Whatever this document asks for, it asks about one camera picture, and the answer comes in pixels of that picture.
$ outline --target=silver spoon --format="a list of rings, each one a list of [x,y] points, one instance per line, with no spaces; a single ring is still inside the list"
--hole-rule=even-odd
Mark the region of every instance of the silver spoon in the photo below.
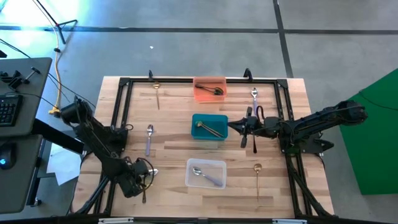
[[[147,140],[147,150],[145,151],[145,156],[149,156],[150,154],[150,137],[154,133],[154,126],[151,124],[148,125],[147,132],[148,132],[148,140]]]
[[[256,88],[253,88],[253,90],[251,91],[251,95],[253,96],[254,99],[254,115],[257,116],[257,95],[259,94],[259,92],[257,91]]]
[[[149,176],[156,176],[157,175],[157,173],[159,173],[159,170],[158,169],[149,169],[148,170],[148,173],[149,173]]]
[[[193,172],[195,175],[202,175],[202,176],[204,176],[206,179],[212,181],[212,183],[213,183],[214,185],[218,186],[218,187],[222,187],[222,186],[223,186],[223,183],[222,183],[221,181],[219,181],[218,179],[212,178],[212,177],[210,177],[209,175],[203,174],[203,173],[201,172],[201,169],[200,169],[199,167],[192,167],[192,172]]]

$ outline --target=orange plastic container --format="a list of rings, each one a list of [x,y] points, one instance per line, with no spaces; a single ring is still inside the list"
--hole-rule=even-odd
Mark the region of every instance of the orange plastic container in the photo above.
[[[218,87],[223,90],[222,95],[214,95],[212,92],[202,88],[195,87],[200,84],[205,87],[215,88]],[[226,96],[226,79],[225,77],[195,77],[193,78],[193,97],[199,103],[204,102],[221,102],[224,101]]]

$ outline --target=computer mouse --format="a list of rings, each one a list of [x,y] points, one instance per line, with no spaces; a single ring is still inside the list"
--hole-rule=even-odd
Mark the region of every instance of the computer mouse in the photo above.
[[[7,142],[0,146],[0,168],[11,169],[17,160],[16,158],[17,144],[14,142]]]

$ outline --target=wooden tabletop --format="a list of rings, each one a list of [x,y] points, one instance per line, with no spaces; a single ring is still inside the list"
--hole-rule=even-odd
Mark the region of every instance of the wooden tabletop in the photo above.
[[[111,117],[118,90],[119,77],[104,77],[95,111],[95,118],[105,126]],[[295,119],[311,113],[303,79],[288,79],[290,98]],[[222,103],[196,103],[192,84],[161,83],[160,110],[150,83],[135,83],[132,89],[127,124],[129,132],[123,156],[135,160],[144,157],[146,129],[154,125],[150,161],[159,170],[153,185],[147,190],[147,203],[142,196],[125,198],[117,185],[112,216],[115,217],[208,217],[208,218],[293,218],[293,206],[285,157],[280,153],[276,139],[256,138],[258,153],[252,152],[252,138],[245,149],[240,148],[241,136],[228,129],[225,142],[193,140],[190,134],[192,115],[195,113],[225,114],[229,121],[245,116],[253,100],[250,91],[256,87],[258,104],[264,107],[264,116],[277,116],[274,89],[262,84],[228,84],[228,94]],[[123,112],[123,93],[118,124]],[[189,158],[225,161],[227,164],[224,190],[187,187],[185,170]],[[256,173],[253,166],[261,163],[259,173],[260,200],[257,201]],[[325,210],[333,213],[325,171],[319,158],[303,155],[308,188]],[[83,163],[76,186],[73,209],[83,206],[98,185],[100,161],[94,156]],[[101,210],[108,189],[105,190]],[[304,212],[302,193],[298,190],[300,208]]]

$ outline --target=concrete floor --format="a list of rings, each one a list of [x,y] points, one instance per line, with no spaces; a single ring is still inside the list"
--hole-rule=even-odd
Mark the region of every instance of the concrete floor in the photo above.
[[[78,19],[88,27],[192,27],[276,29],[272,0],[71,0],[42,1],[58,22]],[[280,0],[285,29],[397,30],[395,0]],[[29,0],[9,1],[0,12],[0,25],[47,26]],[[255,77],[285,78],[278,34],[66,32],[69,38],[59,70],[64,85],[95,103],[105,75],[240,77],[246,67]],[[36,30],[0,30],[0,38],[31,57],[54,57],[55,36]],[[287,48],[295,78],[304,78],[312,111],[356,94],[398,67],[397,35],[287,34]],[[9,58],[23,58],[6,46]],[[65,91],[69,99],[73,95]],[[56,88],[47,82],[44,97],[55,101]],[[63,99],[62,105],[68,102]],[[69,130],[40,104],[37,117],[53,127]],[[335,143],[325,153],[326,176],[335,213],[343,218],[398,222],[398,195],[360,194],[338,128],[325,132]],[[73,181],[61,187],[49,178],[40,184],[43,205],[0,220],[64,215]],[[51,192],[51,197],[43,193]]]

